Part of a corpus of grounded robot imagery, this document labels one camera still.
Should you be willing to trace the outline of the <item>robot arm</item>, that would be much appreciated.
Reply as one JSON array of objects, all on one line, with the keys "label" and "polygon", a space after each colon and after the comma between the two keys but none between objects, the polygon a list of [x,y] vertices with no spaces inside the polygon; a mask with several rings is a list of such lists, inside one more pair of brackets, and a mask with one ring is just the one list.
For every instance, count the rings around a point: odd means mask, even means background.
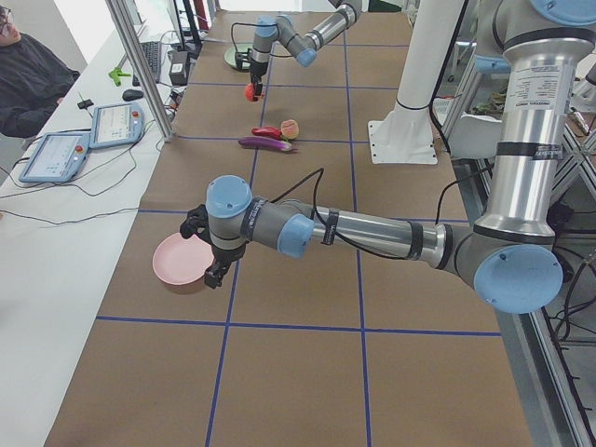
[{"label": "robot arm", "polygon": [[[467,1],[447,1],[447,24],[431,30],[436,1],[423,1],[394,109],[369,122],[373,163],[436,164],[430,160],[430,118],[442,62],[459,32]],[[274,43],[302,66],[360,17],[360,1],[330,1],[336,10],[304,36],[289,16],[257,20],[249,52],[250,101],[262,93]],[[316,206],[298,200],[254,197],[249,184],[233,175],[207,189],[202,232],[213,264],[206,285],[222,285],[231,264],[249,242],[293,258],[311,238],[332,245],[336,239],[360,251],[391,260],[422,261],[461,278],[486,303],[502,312],[526,314],[549,304],[559,293],[563,271],[551,248],[555,233],[547,223],[551,190],[576,67],[595,48],[595,1],[480,1],[477,49],[481,60],[505,63],[508,91],[486,209],[471,229],[438,223],[398,222]]]},{"label": "robot arm", "polygon": [[249,102],[257,102],[264,95],[263,77],[267,73],[275,43],[280,43],[301,66],[308,67],[323,47],[358,21],[362,12],[361,1],[331,1],[331,4],[335,6],[335,11],[306,34],[298,33],[289,15],[275,18],[260,16],[257,19],[248,53],[250,83],[244,90]]}]

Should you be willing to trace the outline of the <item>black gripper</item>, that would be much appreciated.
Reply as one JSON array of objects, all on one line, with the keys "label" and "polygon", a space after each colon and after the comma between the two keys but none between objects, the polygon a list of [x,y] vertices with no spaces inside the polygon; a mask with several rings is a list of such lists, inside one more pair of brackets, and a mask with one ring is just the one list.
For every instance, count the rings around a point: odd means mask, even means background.
[{"label": "black gripper", "polygon": [[222,286],[223,279],[228,273],[230,266],[239,261],[246,252],[246,244],[243,243],[233,249],[223,249],[213,245],[211,251],[214,262],[204,272],[204,284],[211,289]]},{"label": "black gripper", "polygon": [[252,91],[257,91],[257,101],[262,100],[264,98],[264,84],[262,78],[265,76],[265,63],[251,61],[250,74]]}]

